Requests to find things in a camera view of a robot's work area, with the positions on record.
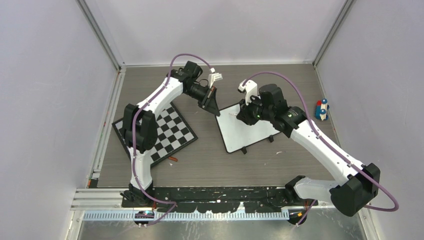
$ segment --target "whiteboard stand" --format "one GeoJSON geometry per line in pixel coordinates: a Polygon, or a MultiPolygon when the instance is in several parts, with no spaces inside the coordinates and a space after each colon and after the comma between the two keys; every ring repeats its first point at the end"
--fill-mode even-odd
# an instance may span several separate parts
{"type": "Polygon", "coordinates": [[[231,154],[241,150],[247,153],[247,147],[262,140],[269,139],[272,143],[274,135],[280,132],[275,130],[268,121],[258,121],[255,125],[249,126],[236,118],[240,112],[238,103],[221,109],[220,116],[215,116],[218,128],[224,142],[225,150],[231,154]]]}

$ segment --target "chessboard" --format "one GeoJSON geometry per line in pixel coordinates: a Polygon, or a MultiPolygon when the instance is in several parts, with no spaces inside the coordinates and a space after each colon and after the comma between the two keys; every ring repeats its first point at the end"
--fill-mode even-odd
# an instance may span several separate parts
{"type": "MultiPolygon", "coordinates": [[[[131,159],[129,148],[125,145],[124,138],[122,137],[122,120],[121,118],[113,122],[112,127],[119,137],[122,147],[128,155],[128,159],[131,159]]],[[[195,132],[191,129],[172,102],[165,106],[163,111],[156,118],[156,124],[157,141],[150,152],[150,157],[153,160],[151,167],[157,165],[198,139],[195,132]]]]}

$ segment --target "gray table surface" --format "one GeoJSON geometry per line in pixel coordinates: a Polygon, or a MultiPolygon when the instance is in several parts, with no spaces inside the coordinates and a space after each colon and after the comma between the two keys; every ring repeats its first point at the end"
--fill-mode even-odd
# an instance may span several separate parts
{"type": "MultiPolygon", "coordinates": [[[[207,67],[201,78],[207,78],[207,67]]],[[[129,67],[126,70],[114,120],[123,116],[128,103],[137,104],[148,97],[164,80],[168,67],[129,67]]],[[[223,80],[215,83],[220,109],[235,104],[244,97],[237,91],[239,83],[260,71],[275,71],[289,77],[300,89],[313,116],[316,102],[322,99],[320,84],[311,64],[287,65],[220,65],[215,67],[223,80]]],[[[302,106],[293,88],[283,79],[264,74],[253,79],[258,87],[277,84],[287,103],[302,106]]],[[[285,135],[278,134],[274,142],[264,140],[241,151],[227,153],[215,117],[200,109],[197,101],[183,94],[173,103],[198,136],[198,140],[173,157],[178,162],[164,160],[151,170],[157,187],[184,186],[283,186],[298,175],[312,179],[331,180],[329,172],[302,146],[285,135]]],[[[315,121],[333,141],[331,122],[315,121]]],[[[117,135],[110,133],[98,187],[126,187],[131,178],[131,166],[117,135]]]]}

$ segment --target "white wall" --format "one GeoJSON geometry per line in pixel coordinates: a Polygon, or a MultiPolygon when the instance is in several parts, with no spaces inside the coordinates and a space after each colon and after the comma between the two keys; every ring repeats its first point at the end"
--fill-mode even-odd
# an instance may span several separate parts
{"type": "Polygon", "coordinates": [[[127,65],[312,62],[344,0],[87,0],[127,65]]]}
{"type": "MultiPolygon", "coordinates": [[[[318,65],[342,146],[381,169],[400,209],[382,239],[422,239],[424,2],[356,1],[318,65]]],[[[373,205],[393,204],[379,192],[373,205]]]]}
{"type": "Polygon", "coordinates": [[[116,70],[75,1],[1,2],[0,235],[58,240],[116,70]]]}

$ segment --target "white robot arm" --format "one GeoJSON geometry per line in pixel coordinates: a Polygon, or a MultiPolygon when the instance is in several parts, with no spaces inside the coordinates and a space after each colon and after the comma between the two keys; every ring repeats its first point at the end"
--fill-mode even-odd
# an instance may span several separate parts
{"type": "Polygon", "coordinates": [[[188,61],[184,68],[172,70],[169,81],[167,81],[168,78],[166,77],[162,84],[145,100],[139,102],[137,105],[128,104],[125,107],[122,120],[122,135],[130,153],[130,159],[133,161],[132,166],[134,166],[134,171],[131,171],[132,176],[129,185],[131,192],[143,197],[136,176],[143,190],[147,190],[153,186],[150,172],[150,165],[153,162],[149,156],[151,155],[151,149],[158,139],[156,119],[166,105],[184,93],[198,100],[197,103],[200,108],[219,116],[220,112],[216,102],[217,89],[213,86],[213,83],[221,80],[222,75],[215,72],[213,68],[210,71],[208,84],[202,86],[196,81],[202,74],[202,69],[196,63],[188,61]],[[143,106],[145,107],[137,117],[136,131],[133,133],[133,119],[136,112],[143,106]],[[135,159],[133,134],[135,134],[136,139],[135,159]]]}
{"type": "Polygon", "coordinates": [[[293,198],[332,203],[340,212],[351,217],[377,195],[378,188],[352,165],[379,182],[380,170],[377,166],[373,163],[365,166],[347,154],[311,121],[319,136],[350,160],[350,164],[347,164],[315,134],[302,109],[287,105],[283,92],[277,85],[262,86],[258,95],[254,81],[248,80],[243,84],[244,82],[240,83],[238,91],[246,93],[246,97],[239,103],[240,112],[236,118],[247,125],[254,125],[260,120],[269,121],[276,130],[308,150],[334,178],[328,181],[298,176],[285,186],[288,191],[292,191],[293,198]]]}

